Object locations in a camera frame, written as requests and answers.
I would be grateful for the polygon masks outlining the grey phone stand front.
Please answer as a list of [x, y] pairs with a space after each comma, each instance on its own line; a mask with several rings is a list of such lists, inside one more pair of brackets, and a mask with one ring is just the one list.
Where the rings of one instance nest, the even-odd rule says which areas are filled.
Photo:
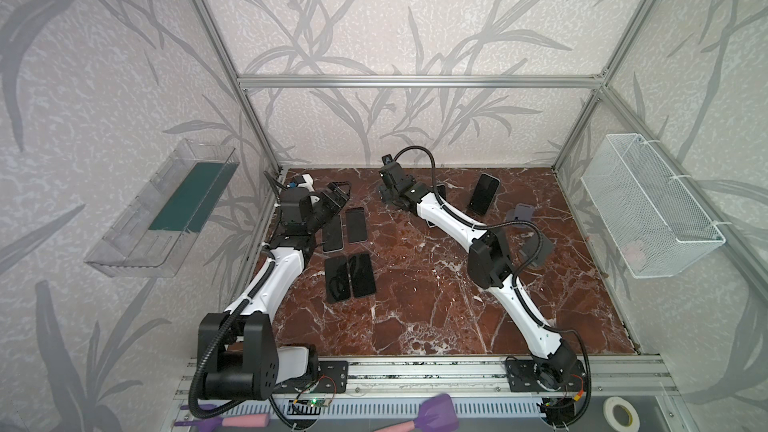
[[520, 249], [525, 267], [541, 268], [554, 250], [553, 242], [544, 234], [534, 232]]

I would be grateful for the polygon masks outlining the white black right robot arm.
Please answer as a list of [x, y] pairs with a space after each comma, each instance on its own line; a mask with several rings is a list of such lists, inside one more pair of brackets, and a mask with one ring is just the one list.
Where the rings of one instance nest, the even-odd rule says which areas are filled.
[[470, 279], [501, 303], [523, 335], [534, 362], [535, 380], [548, 390], [567, 382], [577, 355], [563, 333], [549, 325], [519, 281], [503, 228], [478, 222], [444, 201], [434, 187], [405, 172], [391, 157], [379, 169], [382, 200], [444, 231], [468, 253]]

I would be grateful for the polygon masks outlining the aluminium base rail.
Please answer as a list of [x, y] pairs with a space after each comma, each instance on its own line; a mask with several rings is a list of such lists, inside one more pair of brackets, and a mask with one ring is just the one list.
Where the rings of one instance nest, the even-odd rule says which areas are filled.
[[[657, 422], [668, 431], [693, 431], [693, 424], [663, 359], [658, 355], [596, 355], [582, 376], [591, 378], [584, 398], [601, 412], [611, 397], [650, 411], [639, 414], [640, 428]], [[533, 362], [522, 356], [342, 357], [320, 363], [321, 379], [311, 392], [281, 385], [274, 397], [293, 421], [393, 419], [414, 415], [419, 405], [441, 393], [452, 397], [460, 418], [537, 418], [545, 399], [557, 401], [581, 391], [570, 378], [550, 391], [539, 384]]]

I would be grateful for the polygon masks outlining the purple grey phone stand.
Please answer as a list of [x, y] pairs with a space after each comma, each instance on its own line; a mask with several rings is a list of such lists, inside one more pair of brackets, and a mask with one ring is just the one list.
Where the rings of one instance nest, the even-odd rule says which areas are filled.
[[533, 205], [518, 203], [513, 210], [507, 212], [505, 221], [511, 222], [515, 228], [526, 228], [527, 223], [532, 221], [534, 212]]

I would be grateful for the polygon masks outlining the purple pink spatula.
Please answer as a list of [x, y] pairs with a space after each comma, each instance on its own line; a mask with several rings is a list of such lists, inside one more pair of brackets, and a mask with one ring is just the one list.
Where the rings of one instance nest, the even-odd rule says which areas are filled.
[[459, 418], [450, 395], [443, 393], [421, 404], [415, 419], [394, 424], [377, 432], [452, 432], [459, 429]]

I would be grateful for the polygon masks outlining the clear plastic wall bin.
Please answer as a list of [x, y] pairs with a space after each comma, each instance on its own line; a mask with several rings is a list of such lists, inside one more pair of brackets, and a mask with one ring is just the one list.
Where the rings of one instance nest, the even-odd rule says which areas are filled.
[[181, 140], [85, 263], [111, 278], [175, 276], [239, 164], [232, 146]]

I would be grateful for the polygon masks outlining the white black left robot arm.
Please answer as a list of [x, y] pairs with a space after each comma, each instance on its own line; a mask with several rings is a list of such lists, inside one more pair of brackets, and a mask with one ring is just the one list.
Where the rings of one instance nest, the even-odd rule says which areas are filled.
[[263, 248], [262, 268], [225, 311], [209, 313], [200, 323], [190, 402], [216, 399], [237, 405], [318, 380], [316, 349], [279, 347], [272, 319], [308, 265], [316, 234], [339, 217], [350, 195], [347, 182], [331, 182], [321, 191], [307, 181], [280, 188], [278, 224]]

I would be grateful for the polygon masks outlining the black phone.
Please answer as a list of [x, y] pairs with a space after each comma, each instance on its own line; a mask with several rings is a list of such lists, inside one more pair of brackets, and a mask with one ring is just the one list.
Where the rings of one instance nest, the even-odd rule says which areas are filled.
[[366, 212], [363, 207], [354, 207], [346, 211], [346, 225], [349, 244], [368, 240]]
[[373, 263], [369, 253], [351, 255], [348, 258], [350, 283], [355, 298], [362, 298], [376, 293]]
[[344, 247], [341, 217], [334, 216], [322, 228], [322, 248], [326, 253], [337, 252]]
[[348, 259], [346, 256], [330, 257], [324, 262], [326, 302], [339, 303], [351, 298]]
[[468, 209], [477, 215], [485, 215], [496, 196], [499, 186], [500, 181], [498, 178], [482, 173], [475, 185]]

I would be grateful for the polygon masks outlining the white tape roll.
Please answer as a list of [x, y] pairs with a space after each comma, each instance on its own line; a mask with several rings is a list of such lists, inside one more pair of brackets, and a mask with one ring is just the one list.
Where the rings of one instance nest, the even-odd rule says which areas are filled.
[[641, 421], [636, 408], [626, 399], [613, 396], [603, 403], [603, 416], [615, 432], [638, 432]]

